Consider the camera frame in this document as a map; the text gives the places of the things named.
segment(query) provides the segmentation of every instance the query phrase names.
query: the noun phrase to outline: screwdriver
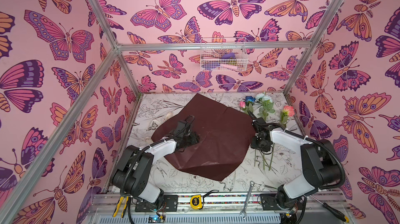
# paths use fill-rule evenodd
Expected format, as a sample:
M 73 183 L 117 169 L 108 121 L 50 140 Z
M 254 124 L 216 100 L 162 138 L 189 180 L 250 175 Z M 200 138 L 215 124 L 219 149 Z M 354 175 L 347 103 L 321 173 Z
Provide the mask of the screwdriver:
M 326 208 L 329 212 L 331 212 L 339 220 L 344 221 L 344 222 L 349 222 L 349 218 L 347 218 L 347 216 L 345 216 L 341 211 L 334 209 L 333 207 L 329 206 L 327 203 L 322 203 L 320 201 L 318 201 L 318 202 L 322 204 L 323 208 Z

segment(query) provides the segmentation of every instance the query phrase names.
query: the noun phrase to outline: pink rose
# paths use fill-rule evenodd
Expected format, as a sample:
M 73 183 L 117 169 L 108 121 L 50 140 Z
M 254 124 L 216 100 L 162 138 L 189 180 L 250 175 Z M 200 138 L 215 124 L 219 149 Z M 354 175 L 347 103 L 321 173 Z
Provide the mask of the pink rose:
M 283 107 L 283 112 L 289 117 L 294 116 L 294 109 L 292 106 L 286 105 L 285 107 Z

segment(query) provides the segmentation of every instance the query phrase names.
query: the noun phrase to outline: wrench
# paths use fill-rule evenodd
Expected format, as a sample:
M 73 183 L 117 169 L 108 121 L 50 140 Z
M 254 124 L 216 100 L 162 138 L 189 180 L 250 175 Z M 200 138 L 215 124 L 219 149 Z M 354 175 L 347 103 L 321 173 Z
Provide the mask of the wrench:
M 247 192 L 246 201 L 244 202 L 243 210 L 240 212 L 240 217 L 242 217 L 243 220 L 246 219 L 247 204 L 249 203 L 251 191 L 253 190 L 253 187 L 254 187 L 254 182 L 250 181 L 250 187 L 249 187 L 249 191 Z

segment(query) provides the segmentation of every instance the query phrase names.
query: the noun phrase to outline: tape measure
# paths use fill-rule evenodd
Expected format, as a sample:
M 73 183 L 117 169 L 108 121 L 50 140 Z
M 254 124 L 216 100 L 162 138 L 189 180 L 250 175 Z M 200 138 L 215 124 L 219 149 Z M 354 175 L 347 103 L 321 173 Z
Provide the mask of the tape measure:
M 191 206 L 193 209 L 202 209 L 202 208 L 203 208 L 203 205 L 204 205 L 204 198 L 207 197 L 207 196 L 209 196 L 209 195 L 212 194 L 212 193 L 218 193 L 218 192 L 219 192 L 219 190 L 211 190 L 210 192 L 206 193 L 206 194 L 203 196 L 203 201 L 202 201 L 202 199 L 201 199 L 201 195 L 200 195 L 200 194 L 194 195 L 194 196 L 192 196 L 192 197 L 190 198 L 190 206 Z

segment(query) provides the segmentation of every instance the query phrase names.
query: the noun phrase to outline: black screwdriver handle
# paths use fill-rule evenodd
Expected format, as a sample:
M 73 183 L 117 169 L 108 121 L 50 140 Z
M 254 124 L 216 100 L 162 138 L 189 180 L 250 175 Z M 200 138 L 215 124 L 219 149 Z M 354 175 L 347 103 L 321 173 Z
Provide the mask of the black screwdriver handle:
M 333 207 L 329 206 L 327 203 L 323 203 L 323 207 L 326 208 L 329 212 L 331 212 L 339 220 L 344 221 L 344 222 L 349 222 L 348 218 L 341 211 L 334 209 Z

